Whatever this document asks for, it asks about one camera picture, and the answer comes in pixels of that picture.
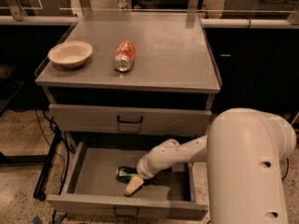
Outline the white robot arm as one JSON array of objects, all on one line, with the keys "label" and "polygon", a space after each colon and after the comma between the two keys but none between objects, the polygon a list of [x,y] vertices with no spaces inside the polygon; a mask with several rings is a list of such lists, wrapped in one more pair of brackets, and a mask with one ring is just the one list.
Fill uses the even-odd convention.
[{"label": "white robot arm", "polygon": [[289,224],[279,162],[295,146],[295,131],[284,118],[229,109],[206,135],[185,144],[168,139],[143,156],[125,194],[176,164],[204,161],[211,224]]}]

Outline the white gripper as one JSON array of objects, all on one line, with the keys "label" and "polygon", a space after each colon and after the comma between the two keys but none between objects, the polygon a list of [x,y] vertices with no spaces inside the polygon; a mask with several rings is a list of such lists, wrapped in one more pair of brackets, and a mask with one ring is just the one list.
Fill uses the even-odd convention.
[{"label": "white gripper", "polygon": [[137,163],[138,175],[134,175],[125,189],[125,196],[132,196],[143,184],[144,179],[151,179],[162,170],[162,156],[155,153],[145,154]]}]

